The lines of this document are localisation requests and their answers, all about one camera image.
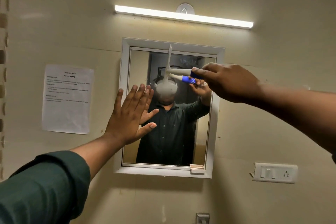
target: mirror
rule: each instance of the mirror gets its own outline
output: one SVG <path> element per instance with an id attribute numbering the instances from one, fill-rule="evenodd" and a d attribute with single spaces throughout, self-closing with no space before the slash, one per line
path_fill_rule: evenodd
<path id="1" fill-rule="evenodd" d="M 167 60 L 168 53 L 162 50 L 130 50 L 128 92 L 134 84 L 151 85 L 155 93 L 149 112 L 153 109 L 159 109 L 159 112 L 142 124 L 155 122 L 157 127 L 140 140 L 124 147 L 123 166 L 130 163 L 205 166 L 212 92 L 206 83 L 199 86 L 195 93 L 189 83 L 169 78 L 177 86 L 176 93 L 159 94 L 157 86 L 162 82 Z M 170 67 L 202 68 L 209 62 L 216 62 L 216 58 L 201 54 L 173 53 Z"/>

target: hair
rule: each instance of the hair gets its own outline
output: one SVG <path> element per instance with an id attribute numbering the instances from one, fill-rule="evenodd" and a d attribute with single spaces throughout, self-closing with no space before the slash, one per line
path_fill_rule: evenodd
<path id="1" fill-rule="evenodd" d="M 163 80 L 163 78 L 164 77 L 162 75 L 160 75 L 160 76 L 158 76 L 157 78 L 154 79 L 154 82 L 158 83 L 159 81 Z M 175 81 L 174 78 L 169 77 L 168 80 L 173 81 L 174 83 L 176 83 L 176 81 Z"/>

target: power socket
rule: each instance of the power socket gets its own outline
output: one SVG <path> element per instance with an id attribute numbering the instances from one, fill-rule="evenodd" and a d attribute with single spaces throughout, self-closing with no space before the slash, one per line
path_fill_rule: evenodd
<path id="1" fill-rule="evenodd" d="M 298 167 L 287 164 L 255 163 L 254 181 L 295 183 Z"/>

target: dark green shirt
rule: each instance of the dark green shirt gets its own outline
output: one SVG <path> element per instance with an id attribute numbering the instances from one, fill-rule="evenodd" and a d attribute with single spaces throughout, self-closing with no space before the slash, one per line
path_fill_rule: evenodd
<path id="1" fill-rule="evenodd" d="M 0 223 L 69 223 L 83 210 L 90 169 L 72 151 L 37 156 L 0 183 Z"/>
<path id="2" fill-rule="evenodd" d="M 191 104 L 174 104 L 168 112 L 159 103 L 153 103 L 149 112 L 156 108 L 159 112 L 142 125 L 155 122 L 157 126 L 141 138 L 136 162 L 182 166 L 186 138 L 191 134 L 190 128 L 195 127 L 192 123 L 207 115 L 210 107 L 199 99 Z"/>

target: headset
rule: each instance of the headset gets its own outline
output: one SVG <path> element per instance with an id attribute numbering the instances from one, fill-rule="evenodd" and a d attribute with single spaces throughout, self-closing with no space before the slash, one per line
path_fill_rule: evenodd
<path id="1" fill-rule="evenodd" d="M 174 79 L 169 78 L 168 81 L 159 80 L 154 82 L 154 88 L 160 95 L 173 95 L 177 92 L 177 83 Z"/>

